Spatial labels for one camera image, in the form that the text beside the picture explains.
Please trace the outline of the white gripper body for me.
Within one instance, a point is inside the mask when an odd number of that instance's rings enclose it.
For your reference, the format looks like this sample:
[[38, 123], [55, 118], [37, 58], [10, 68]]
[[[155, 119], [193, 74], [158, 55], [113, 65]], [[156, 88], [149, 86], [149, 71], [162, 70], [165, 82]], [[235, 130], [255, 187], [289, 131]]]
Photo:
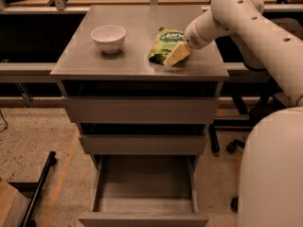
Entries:
[[220, 35], [220, 25], [212, 16], [199, 16], [186, 28], [185, 39], [193, 49], [201, 49]]

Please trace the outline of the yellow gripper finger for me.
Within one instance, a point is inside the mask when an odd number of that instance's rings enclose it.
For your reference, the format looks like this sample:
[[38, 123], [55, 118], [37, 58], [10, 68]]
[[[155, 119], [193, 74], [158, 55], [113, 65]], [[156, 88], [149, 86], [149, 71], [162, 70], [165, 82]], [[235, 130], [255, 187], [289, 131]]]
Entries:
[[168, 54], [163, 64], [166, 67], [172, 67], [177, 62], [185, 59], [191, 52], [191, 48], [187, 42], [178, 42], [172, 51]]

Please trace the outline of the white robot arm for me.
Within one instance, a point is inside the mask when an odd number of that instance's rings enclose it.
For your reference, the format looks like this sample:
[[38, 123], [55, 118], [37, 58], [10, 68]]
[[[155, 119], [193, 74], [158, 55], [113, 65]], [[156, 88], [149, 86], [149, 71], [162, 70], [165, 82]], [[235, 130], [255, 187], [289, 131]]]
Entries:
[[263, 11], [262, 0], [211, 0], [164, 65], [234, 35], [249, 69], [276, 83], [291, 106], [262, 118], [247, 137], [237, 227], [303, 227], [303, 43]]

